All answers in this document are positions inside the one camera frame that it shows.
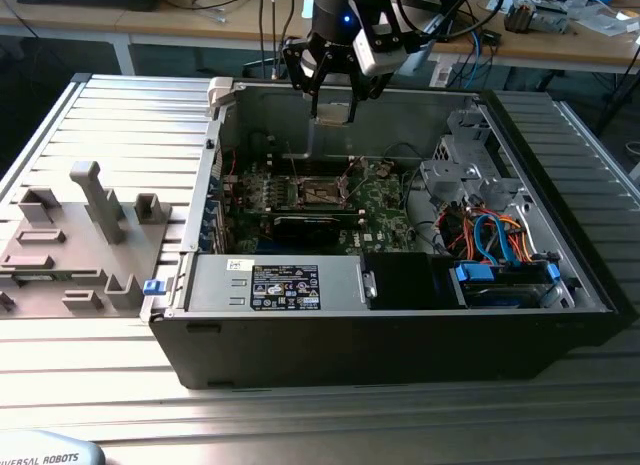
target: wooden desk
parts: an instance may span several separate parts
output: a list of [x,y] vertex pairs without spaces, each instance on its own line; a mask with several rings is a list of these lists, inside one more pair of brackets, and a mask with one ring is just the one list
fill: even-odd
[[[154,12],[133,12],[117,9],[70,7],[54,5],[22,5],[8,0],[12,8],[43,38],[107,41],[114,46],[124,74],[135,74],[129,54],[130,44],[174,45],[206,48],[259,49],[259,0],[243,0],[224,6],[219,23],[203,12],[181,10],[161,3]],[[185,6],[189,0],[173,0]],[[227,0],[202,0],[208,5]],[[305,36],[310,21],[300,17],[302,1],[296,0],[296,11],[288,35]],[[473,0],[478,17],[486,15]],[[289,12],[289,0],[276,0],[276,36]],[[614,0],[616,7],[640,7],[640,0]],[[271,5],[264,7],[265,49],[271,50]],[[487,28],[502,34],[502,43],[494,59],[497,65],[543,69],[582,70],[622,73],[637,48],[635,34],[606,37],[576,23],[564,35],[533,32],[506,32],[503,15],[495,17]],[[20,22],[0,2],[0,34],[31,36]],[[430,60],[446,68],[466,59],[472,46],[461,37],[452,43],[436,44]]]

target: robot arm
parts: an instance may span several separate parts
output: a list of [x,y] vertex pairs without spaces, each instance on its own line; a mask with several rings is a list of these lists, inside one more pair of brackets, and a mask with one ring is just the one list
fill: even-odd
[[[353,122],[358,102],[378,98],[409,54],[430,51],[434,41],[442,37],[441,26],[467,0],[458,0],[444,16],[433,18],[425,32],[415,27],[403,31],[392,1],[314,0],[309,35],[287,40],[283,48],[293,88],[311,96],[312,117],[317,115],[320,87],[327,75],[344,74],[349,76],[352,90],[347,122]],[[447,38],[486,23],[502,2],[498,0],[494,12],[482,22]]]

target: electronic components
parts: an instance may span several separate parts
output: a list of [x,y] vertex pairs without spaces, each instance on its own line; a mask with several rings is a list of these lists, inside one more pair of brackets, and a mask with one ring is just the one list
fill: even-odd
[[344,255],[413,248],[392,162],[354,157],[340,168],[322,167],[336,175],[307,176],[301,173],[319,171],[313,162],[257,158],[237,170],[238,205],[228,202],[232,250]]

